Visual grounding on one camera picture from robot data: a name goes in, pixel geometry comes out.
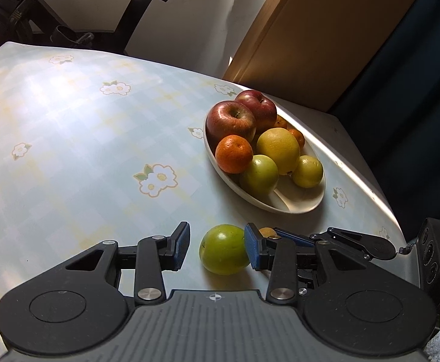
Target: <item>dark curtain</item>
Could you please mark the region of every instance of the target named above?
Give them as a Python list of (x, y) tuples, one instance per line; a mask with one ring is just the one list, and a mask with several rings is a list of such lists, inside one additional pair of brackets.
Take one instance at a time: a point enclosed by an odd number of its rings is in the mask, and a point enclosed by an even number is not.
[(416, 0), (330, 110), (386, 195), (407, 240), (440, 217), (440, 0)]

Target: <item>white wall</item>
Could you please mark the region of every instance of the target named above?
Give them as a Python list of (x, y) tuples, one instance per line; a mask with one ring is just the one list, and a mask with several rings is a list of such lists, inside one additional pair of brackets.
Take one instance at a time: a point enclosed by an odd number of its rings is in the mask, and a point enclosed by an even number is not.
[[(130, 0), (45, 1), (73, 29), (112, 30)], [(153, 0), (126, 50), (221, 77), (264, 1)]]

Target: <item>white bowl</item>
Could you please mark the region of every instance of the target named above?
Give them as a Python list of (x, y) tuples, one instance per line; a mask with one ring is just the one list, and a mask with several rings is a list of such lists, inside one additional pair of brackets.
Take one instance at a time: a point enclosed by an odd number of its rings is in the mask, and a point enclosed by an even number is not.
[[(284, 112), (277, 109), (277, 113), (284, 117)], [(289, 176), (280, 176), (277, 188), (265, 197), (262, 201), (250, 196), (238, 184), (238, 175), (227, 174), (219, 168), (215, 155), (212, 153), (208, 138), (206, 135), (206, 118), (203, 124), (203, 141), (205, 144), (206, 153), (218, 175), (225, 181), (225, 183), (240, 197), (247, 200), (249, 203), (258, 208), (265, 209), (269, 212), (282, 214), (304, 214), (316, 208), (322, 198), (326, 188), (325, 176), (322, 176), (322, 181), (315, 188), (305, 189), (299, 188)], [(317, 158), (316, 153), (306, 141), (301, 155), (310, 155)]]

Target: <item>metal screw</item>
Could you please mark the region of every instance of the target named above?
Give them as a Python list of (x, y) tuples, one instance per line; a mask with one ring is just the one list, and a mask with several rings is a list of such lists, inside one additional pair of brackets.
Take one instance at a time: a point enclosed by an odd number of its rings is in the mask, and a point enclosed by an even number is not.
[(154, 299), (161, 297), (161, 291), (154, 289), (153, 287), (147, 287), (146, 289), (138, 291), (138, 297), (145, 301), (153, 301)]
[(279, 289), (273, 289), (270, 291), (270, 296), (272, 298), (285, 301), (286, 299), (291, 299), (294, 296), (294, 291), (281, 287)]

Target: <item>floral tablecloth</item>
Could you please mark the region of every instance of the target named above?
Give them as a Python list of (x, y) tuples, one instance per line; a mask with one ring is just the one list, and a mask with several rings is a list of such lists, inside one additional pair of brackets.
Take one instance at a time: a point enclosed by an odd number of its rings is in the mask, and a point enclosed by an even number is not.
[[(275, 99), (282, 110), (301, 111), (289, 113), (290, 121), (299, 124), (324, 165), (326, 193), (318, 208), (276, 215), (231, 191), (207, 158), (202, 124), (212, 105), (242, 89), (103, 52), (2, 46), (0, 297), (102, 240), (134, 245), (169, 235), (180, 221), (190, 223), (192, 240), (180, 272), (164, 273), (167, 292), (265, 292), (267, 278), (251, 268), (231, 277), (202, 268), (201, 238), (217, 224), (253, 221), (304, 234), (335, 226), (405, 245), (375, 181), (341, 156), (342, 145), (336, 148), (344, 140), (352, 152), (349, 137), (323, 113), (316, 112), (322, 122), (314, 131), (302, 117), (309, 110)], [(339, 131), (342, 140), (326, 139)], [(120, 289), (131, 295), (132, 274), (124, 272)], [(0, 354), (4, 350), (0, 339)]]

